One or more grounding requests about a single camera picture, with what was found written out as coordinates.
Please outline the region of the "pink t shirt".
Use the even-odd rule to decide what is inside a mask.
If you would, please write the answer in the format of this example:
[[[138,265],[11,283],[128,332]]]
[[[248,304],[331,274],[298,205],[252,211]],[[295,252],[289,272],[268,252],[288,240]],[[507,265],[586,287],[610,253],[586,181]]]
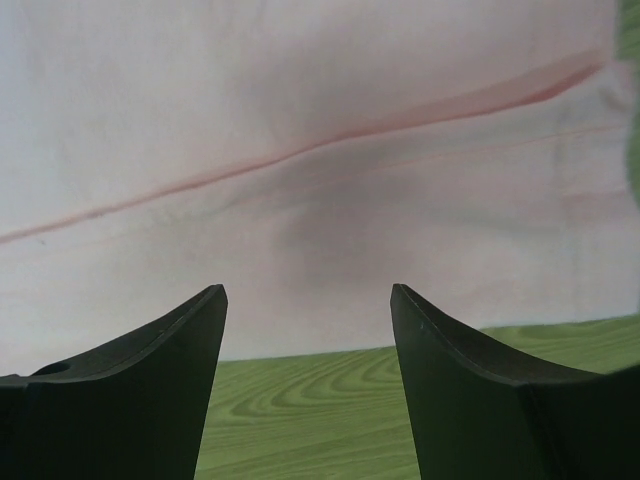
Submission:
[[[1,370],[210,284],[222,354],[639,306],[614,1],[5,1]]]

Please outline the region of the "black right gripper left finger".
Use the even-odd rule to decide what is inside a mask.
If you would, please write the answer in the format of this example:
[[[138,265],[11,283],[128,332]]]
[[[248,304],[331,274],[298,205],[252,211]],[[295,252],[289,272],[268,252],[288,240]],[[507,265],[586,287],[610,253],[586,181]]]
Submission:
[[[227,306],[212,285],[105,344],[2,377],[2,478],[194,478]]]

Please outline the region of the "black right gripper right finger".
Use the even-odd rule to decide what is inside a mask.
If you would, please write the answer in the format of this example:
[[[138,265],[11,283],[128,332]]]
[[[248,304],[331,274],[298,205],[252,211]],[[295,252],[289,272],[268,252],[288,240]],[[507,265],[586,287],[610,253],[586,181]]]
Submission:
[[[396,352],[424,479],[635,479],[639,369],[559,365],[392,289]]]

